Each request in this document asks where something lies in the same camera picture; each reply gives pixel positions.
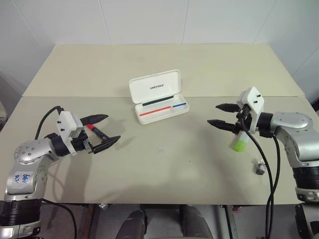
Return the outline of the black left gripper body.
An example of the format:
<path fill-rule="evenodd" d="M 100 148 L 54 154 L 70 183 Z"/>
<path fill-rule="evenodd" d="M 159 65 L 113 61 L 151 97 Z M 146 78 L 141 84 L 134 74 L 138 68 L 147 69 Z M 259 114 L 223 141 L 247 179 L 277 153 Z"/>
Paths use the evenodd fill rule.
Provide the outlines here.
<path fill-rule="evenodd" d="M 83 150 L 86 150 L 88 153 L 94 152 L 94 147 L 89 142 L 88 135 L 85 131 L 81 131 L 78 137 L 72 138 L 71 144 L 76 152 Z"/>

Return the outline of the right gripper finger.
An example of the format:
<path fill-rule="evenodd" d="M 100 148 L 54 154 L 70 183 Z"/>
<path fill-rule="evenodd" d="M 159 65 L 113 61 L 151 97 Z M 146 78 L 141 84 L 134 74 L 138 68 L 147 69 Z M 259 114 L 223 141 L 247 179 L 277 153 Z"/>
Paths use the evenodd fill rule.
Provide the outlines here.
<path fill-rule="evenodd" d="M 224 103 L 224 104 L 217 105 L 216 108 L 225 112 L 230 112 L 230 113 L 240 112 L 240 107 L 237 104 Z"/>
<path fill-rule="evenodd" d="M 235 129 L 235 125 L 234 124 L 231 124 L 231 123 L 227 123 L 225 122 L 224 120 L 218 120 L 218 119 L 209 119 L 207 120 L 207 122 L 218 128 L 218 129 L 221 129 L 221 130 L 225 130 L 225 131 L 230 131 L 230 132 L 234 132 L 234 129 Z"/>

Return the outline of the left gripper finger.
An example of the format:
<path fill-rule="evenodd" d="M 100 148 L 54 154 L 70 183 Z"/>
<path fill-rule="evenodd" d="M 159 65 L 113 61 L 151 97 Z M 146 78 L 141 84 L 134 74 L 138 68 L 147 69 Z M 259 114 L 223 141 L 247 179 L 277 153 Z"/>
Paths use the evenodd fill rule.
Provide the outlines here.
<path fill-rule="evenodd" d="M 108 115 L 104 115 L 104 114 L 90 115 L 90 116 L 81 118 L 80 121 L 83 125 L 96 124 L 103 121 L 107 117 Z"/>
<path fill-rule="evenodd" d="M 121 138 L 120 135 L 108 137 L 107 139 L 101 141 L 100 144 L 95 145 L 92 147 L 92 153 L 99 153 L 114 145 L 119 139 Z"/>

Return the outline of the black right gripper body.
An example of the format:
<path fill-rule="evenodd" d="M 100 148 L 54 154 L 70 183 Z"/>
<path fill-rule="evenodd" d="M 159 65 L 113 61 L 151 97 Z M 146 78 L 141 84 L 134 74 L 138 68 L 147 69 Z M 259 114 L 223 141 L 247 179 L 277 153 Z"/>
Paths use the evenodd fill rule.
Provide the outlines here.
<path fill-rule="evenodd" d="M 241 131 L 248 132 L 252 121 L 251 108 L 245 104 L 236 117 L 238 120 L 232 132 L 236 135 Z"/>

